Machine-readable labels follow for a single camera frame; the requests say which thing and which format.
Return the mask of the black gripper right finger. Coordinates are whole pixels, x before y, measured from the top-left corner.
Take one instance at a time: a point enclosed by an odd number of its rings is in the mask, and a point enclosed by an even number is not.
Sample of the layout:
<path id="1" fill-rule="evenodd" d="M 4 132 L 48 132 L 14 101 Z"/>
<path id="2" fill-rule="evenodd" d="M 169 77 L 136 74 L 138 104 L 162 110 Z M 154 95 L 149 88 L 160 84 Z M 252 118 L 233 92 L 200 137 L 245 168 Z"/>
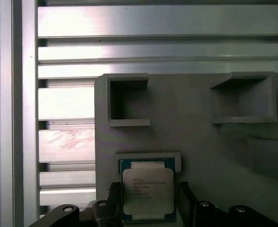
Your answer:
<path id="1" fill-rule="evenodd" d="M 177 208 L 186 227 L 278 227 L 277 222 L 244 205 L 225 212 L 209 201 L 199 201 L 188 182 L 178 183 Z"/>

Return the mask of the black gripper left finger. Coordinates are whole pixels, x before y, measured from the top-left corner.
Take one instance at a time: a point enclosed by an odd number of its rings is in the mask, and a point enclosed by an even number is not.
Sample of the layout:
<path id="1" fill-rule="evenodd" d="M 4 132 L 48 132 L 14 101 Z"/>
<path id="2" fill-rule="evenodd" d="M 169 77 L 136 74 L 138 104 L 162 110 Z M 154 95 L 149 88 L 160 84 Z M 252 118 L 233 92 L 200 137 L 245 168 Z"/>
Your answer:
<path id="1" fill-rule="evenodd" d="M 71 204 L 60 205 L 33 223 L 34 227 L 122 227 L 122 184 L 112 182 L 105 200 L 86 209 Z"/>

